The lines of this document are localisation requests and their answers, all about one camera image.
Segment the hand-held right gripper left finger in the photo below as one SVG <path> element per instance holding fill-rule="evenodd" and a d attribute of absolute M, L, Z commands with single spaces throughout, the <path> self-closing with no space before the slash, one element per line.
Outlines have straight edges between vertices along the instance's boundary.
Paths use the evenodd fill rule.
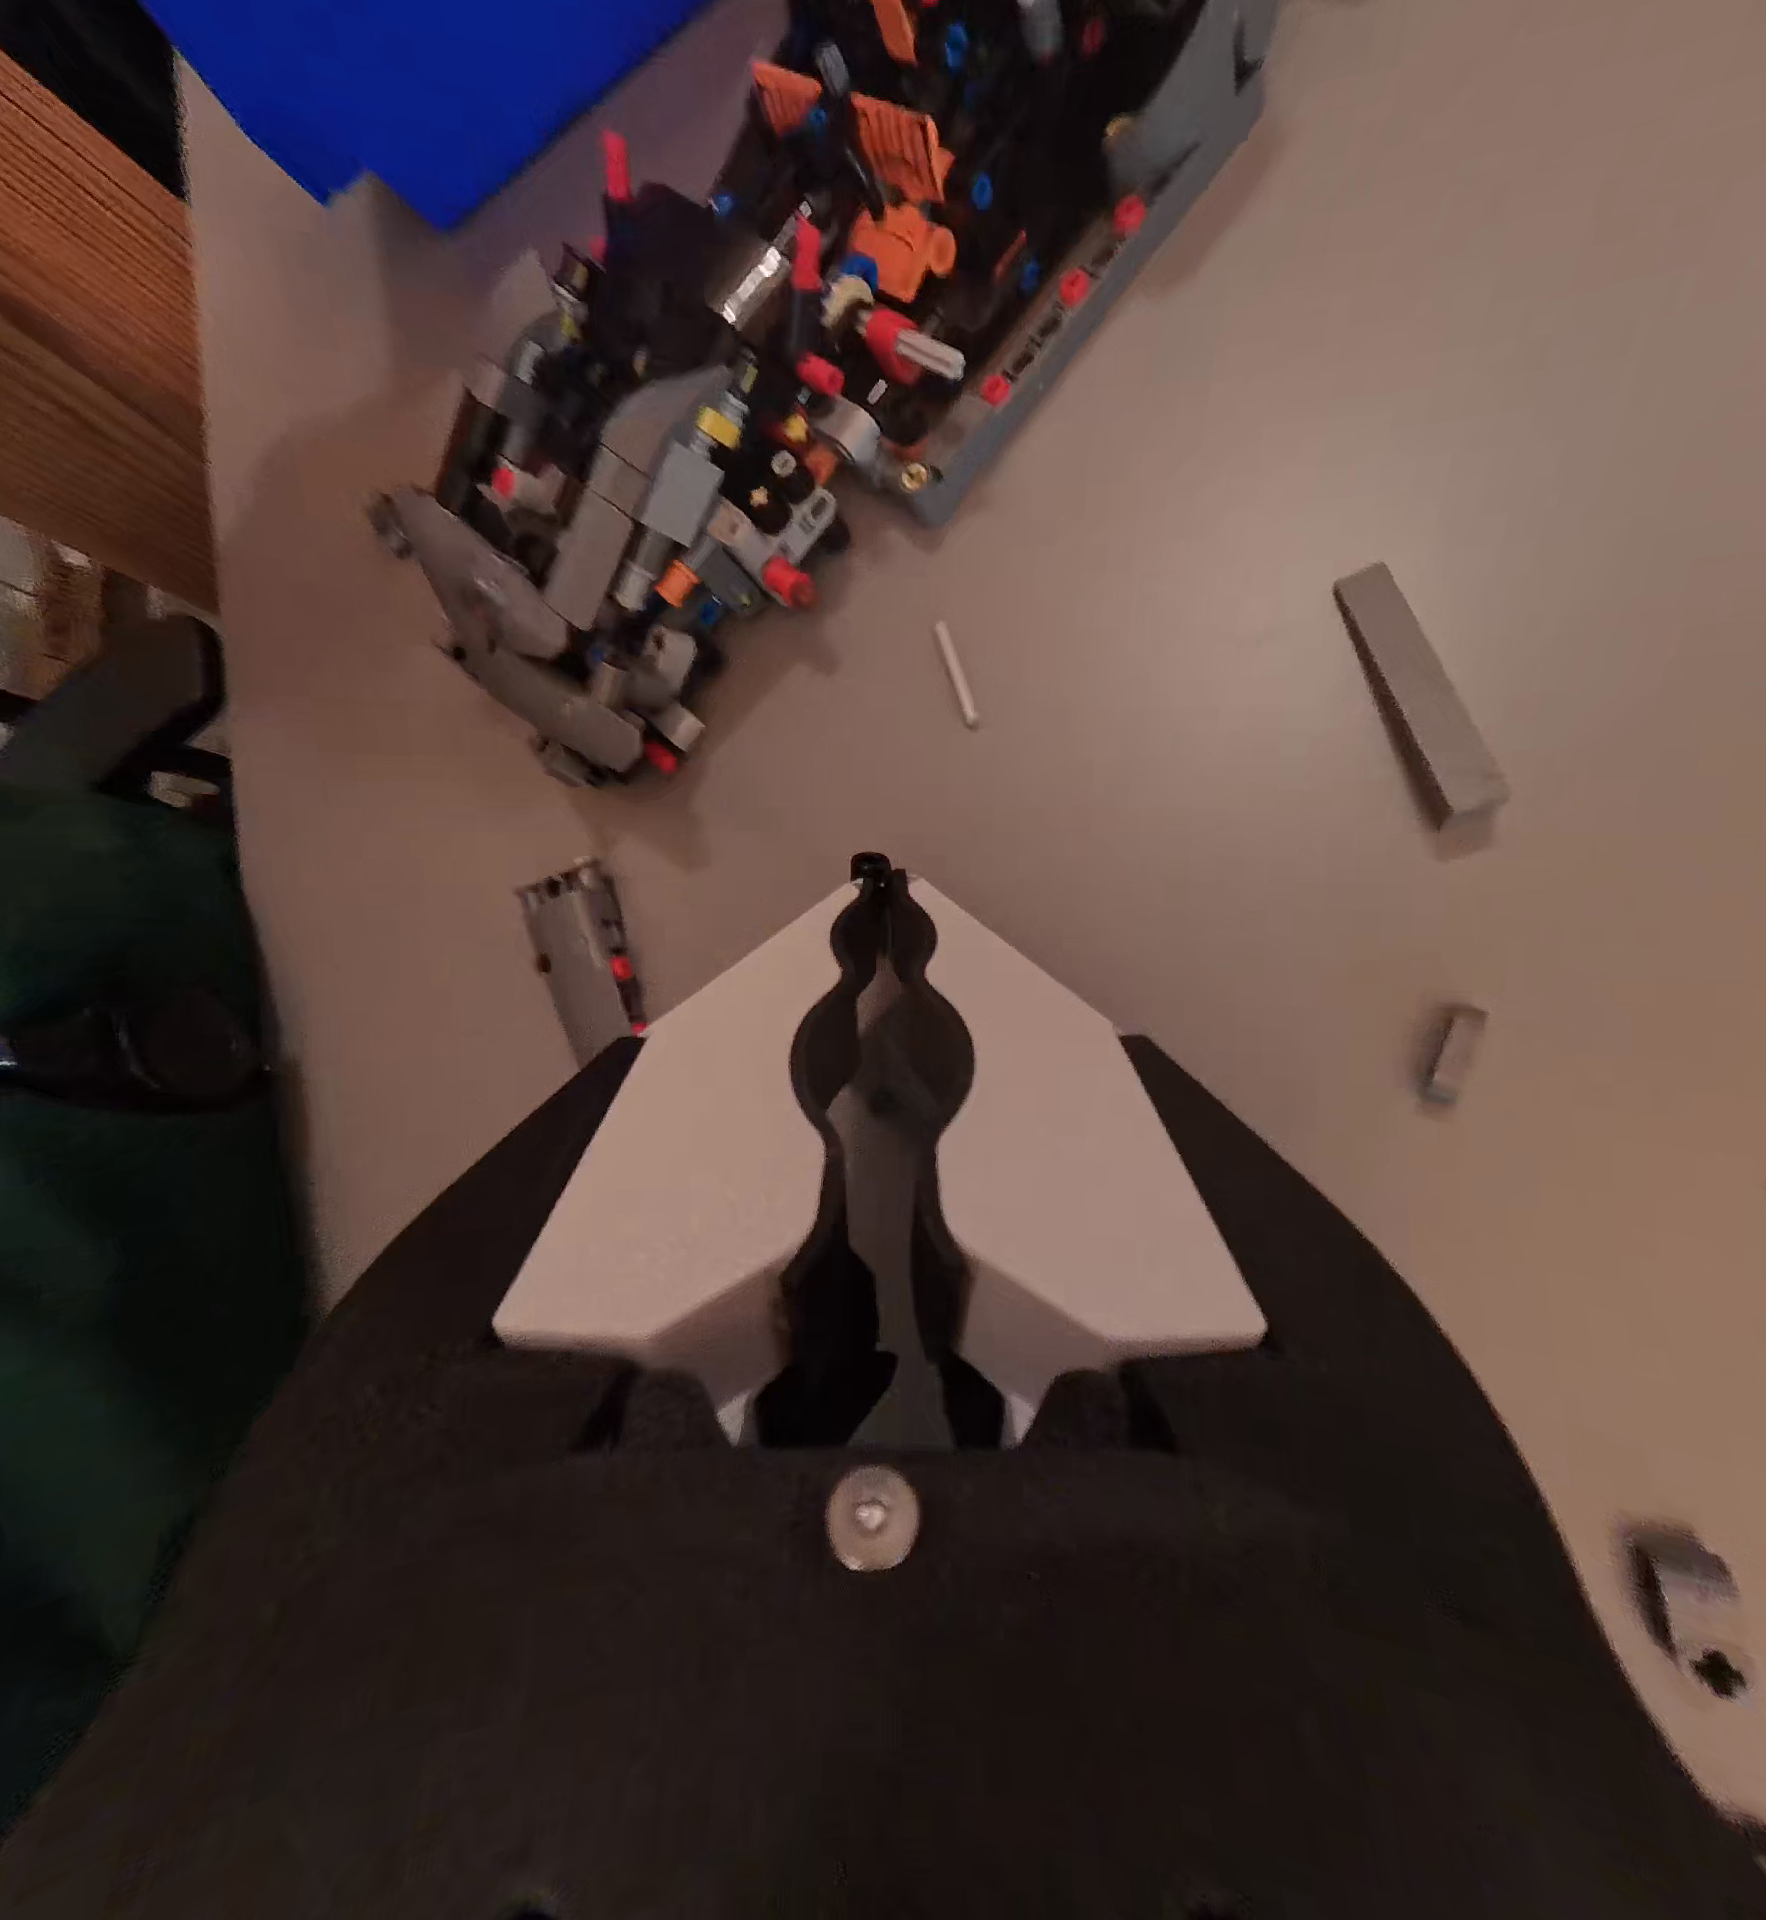
<path fill-rule="evenodd" d="M 493 1312 L 499 1344 L 689 1375 L 766 1438 L 861 1425 L 885 1351 L 833 1108 L 884 940 L 885 881 L 851 875 L 649 1026 Z"/>

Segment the dark grey lego wedge panel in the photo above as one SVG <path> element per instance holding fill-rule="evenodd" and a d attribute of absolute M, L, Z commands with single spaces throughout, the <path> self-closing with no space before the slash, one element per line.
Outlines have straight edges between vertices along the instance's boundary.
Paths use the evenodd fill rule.
<path fill-rule="evenodd" d="M 518 885 L 516 901 L 573 1067 L 643 1035 L 646 991 L 607 863 L 581 856 Z"/>

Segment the grey and black lego piece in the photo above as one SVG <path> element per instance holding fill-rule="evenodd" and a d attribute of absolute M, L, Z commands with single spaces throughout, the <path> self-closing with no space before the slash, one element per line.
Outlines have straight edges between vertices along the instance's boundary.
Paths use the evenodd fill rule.
<path fill-rule="evenodd" d="M 1670 1664 L 1718 1702 L 1752 1696 L 1741 1593 L 1729 1562 L 1694 1530 L 1636 1524 L 1624 1534 L 1638 1613 Z"/>

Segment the small grey lego brick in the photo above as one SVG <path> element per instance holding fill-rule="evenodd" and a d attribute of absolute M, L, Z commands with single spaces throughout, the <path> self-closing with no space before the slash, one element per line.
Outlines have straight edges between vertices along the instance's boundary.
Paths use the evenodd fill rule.
<path fill-rule="evenodd" d="M 1432 1108 L 1455 1108 L 1469 1082 L 1487 1030 L 1487 1011 L 1471 1002 L 1435 1009 L 1420 1049 L 1416 1091 Z"/>

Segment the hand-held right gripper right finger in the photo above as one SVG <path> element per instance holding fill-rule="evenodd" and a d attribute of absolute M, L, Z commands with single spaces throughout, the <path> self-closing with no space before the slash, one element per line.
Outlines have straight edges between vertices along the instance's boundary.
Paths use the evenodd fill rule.
<path fill-rule="evenodd" d="M 958 1436 L 1020 1436 L 1070 1373 L 1252 1351 L 1269 1325 L 1120 1030 L 930 879 L 885 1005 L 925 1158 L 911 1298 Z"/>

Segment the blue plastic bin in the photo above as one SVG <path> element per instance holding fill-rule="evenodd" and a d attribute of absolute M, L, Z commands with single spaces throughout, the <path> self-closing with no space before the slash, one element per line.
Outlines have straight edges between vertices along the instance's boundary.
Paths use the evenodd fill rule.
<path fill-rule="evenodd" d="M 248 142 L 327 203 L 460 227 L 703 1 L 145 1 Z"/>

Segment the long grey lego slope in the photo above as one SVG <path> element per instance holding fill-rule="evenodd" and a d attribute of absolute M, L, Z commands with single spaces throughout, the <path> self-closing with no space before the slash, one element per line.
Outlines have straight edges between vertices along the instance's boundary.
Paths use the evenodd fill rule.
<path fill-rule="evenodd" d="M 1430 827 L 1459 843 L 1490 830 L 1512 788 L 1391 569 L 1354 569 L 1331 599 Z"/>

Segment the wooden post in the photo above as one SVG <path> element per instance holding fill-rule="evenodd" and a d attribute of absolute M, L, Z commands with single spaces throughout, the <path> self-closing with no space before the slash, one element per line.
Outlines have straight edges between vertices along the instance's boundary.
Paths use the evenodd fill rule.
<path fill-rule="evenodd" d="M 0 47 L 0 515 L 222 606 L 188 208 Z"/>

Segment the partly built lego car model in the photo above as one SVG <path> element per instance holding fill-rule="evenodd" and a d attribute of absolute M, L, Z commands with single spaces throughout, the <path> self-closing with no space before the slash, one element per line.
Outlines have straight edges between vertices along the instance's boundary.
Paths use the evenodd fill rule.
<path fill-rule="evenodd" d="M 786 4 L 703 197 L 604 231 L 378 494 L 440 649 L 571 788 L 674 773 L 722 630 L 807 609 L 841 487 L 939 527 L 1253 131 L 1278 4 Z"/>

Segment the person's green shirt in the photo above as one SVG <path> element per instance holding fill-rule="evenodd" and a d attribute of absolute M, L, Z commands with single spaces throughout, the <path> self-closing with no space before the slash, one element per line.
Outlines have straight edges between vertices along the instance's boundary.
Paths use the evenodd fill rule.
<path fill-rule="evenodd" d="M 183 991 L 264 1037 L 227 830 L 0 782 L 0 1035 Z M 0 1077 L 0 1840 L 124 1675 L 307 1303 L 265 1086 L 163 1113 Z"/>

